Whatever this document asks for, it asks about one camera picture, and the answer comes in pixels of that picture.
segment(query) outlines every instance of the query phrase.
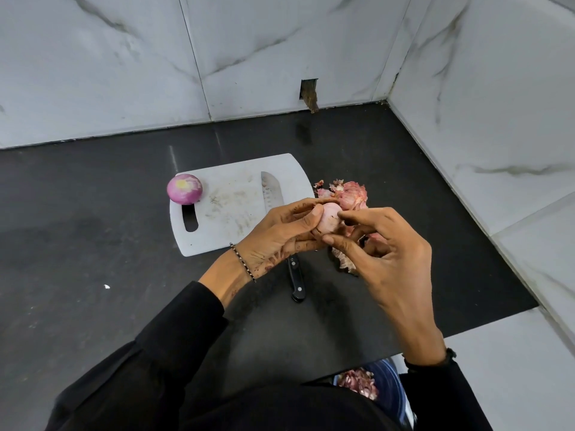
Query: person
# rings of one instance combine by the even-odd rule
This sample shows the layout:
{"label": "person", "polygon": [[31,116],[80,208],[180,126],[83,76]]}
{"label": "person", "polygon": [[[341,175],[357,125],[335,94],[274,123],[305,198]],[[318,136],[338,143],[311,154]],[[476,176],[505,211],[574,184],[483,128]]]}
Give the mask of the person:
{"label": "person", "polygon": [[[179,419],[184,388],[226,328],[224,309],[238,290],[251,275],[260,278],[291,254],[326,245],[353,261],[397,332],[409,368],[401,382],[417,416],[415,429],[491,429],[435,325],[428,242],[388,207],[342,211],[341,219],[356,225],[353,233],[319,236],[322,203],[329,201],[310,198],[271,209],[235,246],[241,258],[233,249],[222,254],[134,341],[65,389],[46,429],[399,429],[368,398],[347,388],[307,384],[255,388],[199,417]],[[375,231],[384,239],[358,245]]]}

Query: onion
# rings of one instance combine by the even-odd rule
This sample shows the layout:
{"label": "onion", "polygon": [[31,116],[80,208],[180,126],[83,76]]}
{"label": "onion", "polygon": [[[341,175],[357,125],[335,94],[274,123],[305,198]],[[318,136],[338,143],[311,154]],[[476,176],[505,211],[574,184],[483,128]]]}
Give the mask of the onion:
{"label": "onion", "polygon": [[191,174],[180,174],[168,183],[168,196],[178,204],[194,204],[202,196],[202,182]]}
{"label": "onion", "polygon": [[320,223],[317,225],[316,230],[319,231],[321,235],[334,233],[341,224],[338,211],[342,209],[339,204],[336,203],[326,203],[323,206],[324,212],[323,215],[321,215]]}

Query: cutting board handle hole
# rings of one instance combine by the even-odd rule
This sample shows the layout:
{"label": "cutting board handle hole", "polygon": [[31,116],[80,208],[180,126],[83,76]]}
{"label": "cutting board handle hole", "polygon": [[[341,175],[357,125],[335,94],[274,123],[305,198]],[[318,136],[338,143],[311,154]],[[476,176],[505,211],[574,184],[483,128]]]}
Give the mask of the cutting board handle hole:
{"label": "cutting board handle hole", "polygon": [[198,229],[198,218],[196,218],[196,209],[194,204],[189,206],[182,206],[183,224],[186,226],[186,231],[191,233]]}

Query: black shirt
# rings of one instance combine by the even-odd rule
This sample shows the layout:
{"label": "black shirt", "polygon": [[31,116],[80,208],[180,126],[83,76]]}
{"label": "black shirt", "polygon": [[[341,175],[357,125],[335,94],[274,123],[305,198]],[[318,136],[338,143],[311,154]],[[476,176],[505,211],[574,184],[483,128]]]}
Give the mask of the black shirt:
{"label": "black shirt", "polygon": [[[188,384],[226,328],[210,290],[190,283],[136,337],[56,399],[48,431],[397,430],[369,399],[345,388],[269,386],[179,422]],[[452,359],[401,375],[416,430],[491,430]]]}

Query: cutting board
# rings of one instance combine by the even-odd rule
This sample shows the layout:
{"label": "cutting board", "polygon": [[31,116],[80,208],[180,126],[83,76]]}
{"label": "cutting board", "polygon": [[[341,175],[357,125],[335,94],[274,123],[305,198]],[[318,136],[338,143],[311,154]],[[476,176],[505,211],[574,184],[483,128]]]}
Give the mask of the cutting board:
{"label": "cutting board", "polygon": [[202,182],[204,191],[194,204],[198,228],[187,231],[182,206],[170,201],[170,221],[176,243],[186,257],[236,244],[266,215],[261,172],[279,181],[284,203],[313,198],[312,185],[291,154],[264,157],[181,172]]}

